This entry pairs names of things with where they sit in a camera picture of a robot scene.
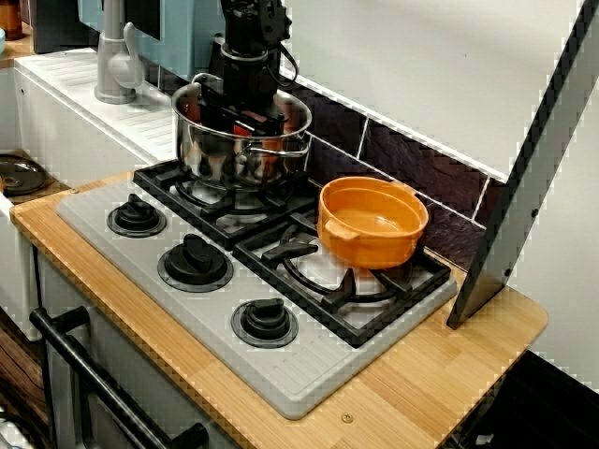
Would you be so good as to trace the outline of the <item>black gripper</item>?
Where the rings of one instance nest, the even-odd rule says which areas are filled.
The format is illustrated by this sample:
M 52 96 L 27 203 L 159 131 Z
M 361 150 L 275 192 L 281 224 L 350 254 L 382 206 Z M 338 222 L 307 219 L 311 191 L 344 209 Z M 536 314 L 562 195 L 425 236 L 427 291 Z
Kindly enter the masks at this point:
M 256 140 L 285 138 L 287 117 L 276 105 L 277 79 L 271 71 L 275 61 L 266 54 L 243 58 L 221 48 L 224 76 L 201 75 L 197 97 L 199 123 L 226 134 L 255 134 Z

